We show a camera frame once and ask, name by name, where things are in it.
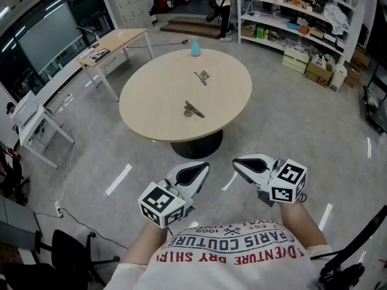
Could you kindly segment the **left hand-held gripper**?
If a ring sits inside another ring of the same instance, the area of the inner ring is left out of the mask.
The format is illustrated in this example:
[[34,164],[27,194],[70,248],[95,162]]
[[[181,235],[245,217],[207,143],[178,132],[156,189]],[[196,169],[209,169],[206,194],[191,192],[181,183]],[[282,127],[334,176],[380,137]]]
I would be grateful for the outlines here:
[[161,229],[194,210],[194,196],[210,170],[205,161],[191,161],[172,168],[165,178],[151,182],[138,199],[141,213]]

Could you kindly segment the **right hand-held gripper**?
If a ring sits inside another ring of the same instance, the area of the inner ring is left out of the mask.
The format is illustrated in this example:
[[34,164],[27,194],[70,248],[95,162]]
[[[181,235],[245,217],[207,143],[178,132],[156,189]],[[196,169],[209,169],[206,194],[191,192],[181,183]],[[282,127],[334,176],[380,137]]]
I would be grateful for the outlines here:
[[269,207],[275,202],[294,204],[304,196],[307,168],[292,159],[253,153],[234,158],[232,166],[249,184],[257,183],[258,198]]

